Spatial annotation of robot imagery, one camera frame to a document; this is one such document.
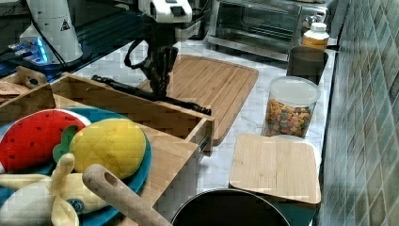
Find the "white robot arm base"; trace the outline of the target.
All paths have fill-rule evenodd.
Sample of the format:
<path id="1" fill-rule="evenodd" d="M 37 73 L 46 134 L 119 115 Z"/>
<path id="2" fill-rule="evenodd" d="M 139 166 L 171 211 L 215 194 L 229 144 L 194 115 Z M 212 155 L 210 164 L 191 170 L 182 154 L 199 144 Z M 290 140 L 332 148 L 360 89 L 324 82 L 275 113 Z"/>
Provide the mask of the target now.
<path id="1" fill-rule="evenodd" d="M 71 63 L 83 55 L 72 25 L 67 0 L 26 0 L 31 25 L 20 36 L 33 46 L 31 63 L 58 65 Z"/>

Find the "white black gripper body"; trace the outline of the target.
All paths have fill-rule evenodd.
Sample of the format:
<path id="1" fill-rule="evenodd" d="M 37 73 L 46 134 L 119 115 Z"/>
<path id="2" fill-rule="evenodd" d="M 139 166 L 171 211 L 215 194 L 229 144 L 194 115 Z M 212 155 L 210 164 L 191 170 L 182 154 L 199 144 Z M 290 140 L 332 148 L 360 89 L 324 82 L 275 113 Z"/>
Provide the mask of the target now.
<path id="1" fill-rule="evenodd" d="M 175 44 L 200 31 L 201 18 L 194 15 L 189 0 L 138 0 L 138 9 L 149 20 L 149 59 L 175 59 L 179 52 Z"/>

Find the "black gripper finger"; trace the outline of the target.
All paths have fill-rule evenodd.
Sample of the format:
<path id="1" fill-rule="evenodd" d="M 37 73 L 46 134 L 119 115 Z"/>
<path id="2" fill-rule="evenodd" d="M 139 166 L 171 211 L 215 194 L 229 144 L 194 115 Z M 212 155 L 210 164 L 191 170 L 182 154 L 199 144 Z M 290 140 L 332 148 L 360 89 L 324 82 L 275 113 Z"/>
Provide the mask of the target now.
<path id="1" fill-rule="evenodd" d="M 150 51 L 150 80 L 154 95 L 158 98 L 167 96 L 169 73 L 174 67 L 178 49 L 162 46 Z"/>

